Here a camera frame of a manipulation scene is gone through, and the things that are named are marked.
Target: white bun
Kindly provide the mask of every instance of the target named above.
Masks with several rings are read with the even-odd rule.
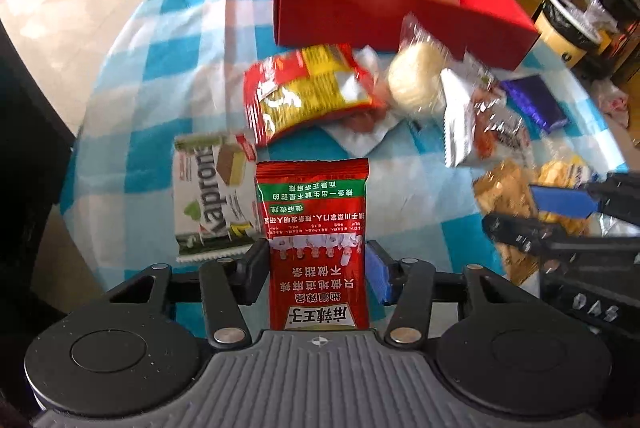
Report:
[[[402,49],[388,71],[389,91],[398,106],[410,115],[442,113],[440,71],[445,66],[441,48],[430,42],[417,42]]]

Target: plastic wrapper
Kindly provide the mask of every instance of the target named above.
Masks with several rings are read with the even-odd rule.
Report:
[[[542,78],[538,75],[516,80],[504,80],[500,86],[513,99],[524,115],[545,132],[564,127],[569,120],[553,97]]]
[[[507,94],[500,88],[500,81],[495,77],[486,65],[480,62],[475,56],[468,51],[465,51],[465,56],[462,59],[462,66],[454,67],[456,72],[464,73],[465,78],[471,78],[478,80],[479,86],[489,91],[499,98],[502,103],[507,103]]]
[[[629,126],[628,95],[613,85],[611,80],[594,80],[591,84],[591,98],[601,112],[610,116],[625,129]]]
[[[513,158],[533,167],[529,131],[521,116],[474,79],[464,79],[451,68],[443,69],[441,78],[447,102],[446,166],[492,166]]]
[[[440,72],[451,60],[449,50],[426,31],[415,15],[402,20],[400,49],[386,80],[393,104],[411,119],[442,119],[444,93]]]
[[[542,12],[549,24],[575,47],[595,52],[602,37],[584,12],[570,0],[543,0]]]
[[[640,237],[639,227],[611,215],[591,214],[590,220],[591,230],[599,231],[603,237]]]
[[[365,181],[369,161],[258,163],[271,248],[271,328],[367,329]]]
[[[303,47],[244,73],[244,109],[258,146],[297,127],[384,108],[347,44]]]
[[[244,253],[260,237],[252,133],[175,138],[172,164],[178,262]]]
[[[474,182],[476,202],[484,214],[498,212],[517,217],[534,217],[535,202],[529,191],[532,174],[507,159]],[[513,246],[496,244],[507,278],[520,285],[538,270],[538,259]]]
[[[618,21],[611,17],[611,14],[604,9],[600,0],[587,0],[587,9],[584,12],[584,18],[597,30],[618,33]]]
[[[385,81],[383,81],[383,74],[387,67],[383,65],[385,62],[369,46],[357,52],[354,58],[371,74],[374,81],[374,95],[381,101],[388,101]],[[399,122],[399,118],[389,109],[380,108],[348,116],[341,121],[324,123],[322,129],[352,156],[364,157],[376,148],[386,133]]]

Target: red snack packet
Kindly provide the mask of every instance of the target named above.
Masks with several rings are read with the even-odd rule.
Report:
[[[367,329],[369,161],[266,161],[255,179],[271,246],[272,329]]]
[[[347,44],[303,47],[254,63],[244,73],[244,110],[256,144],[318,119],[384,109],[370,73]]]

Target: blue cloth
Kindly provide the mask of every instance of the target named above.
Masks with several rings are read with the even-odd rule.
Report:
[[[273,41],[272,0],[145,0],[111,47],[89,99],[61,196],[68,230],[108,289],[156,263],[176,265],[171,190],[176,135],[244,128],[242,75],[282,52]],[[537,161],[571,148],[600,174],[624,169],[606,122],[560,58],[542,43],[516,74],[540,73],[571,123],[540,140]],[[323,130],[302,129],[260,159],[345,159]],[[368,239],[394,257],[418,257],[441,271],[472,262],[502,272],[481,230],[472,191],[479,174],[444,166],[442,134],[401,122],[369,154]],[[193,267],[183,267],[186,271]],[[374,319],[383,315],[372,309]],[[267,327],[266,292],[246,308],[252,331]],[[199,306],[178,319],[204,334]]]

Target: trash bin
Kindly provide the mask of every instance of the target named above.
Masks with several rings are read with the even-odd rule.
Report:
[[[536,29],[567,67],[576,65],[587,52],[596,52],[602,42],[598,31],[569,0],[543,0]]]

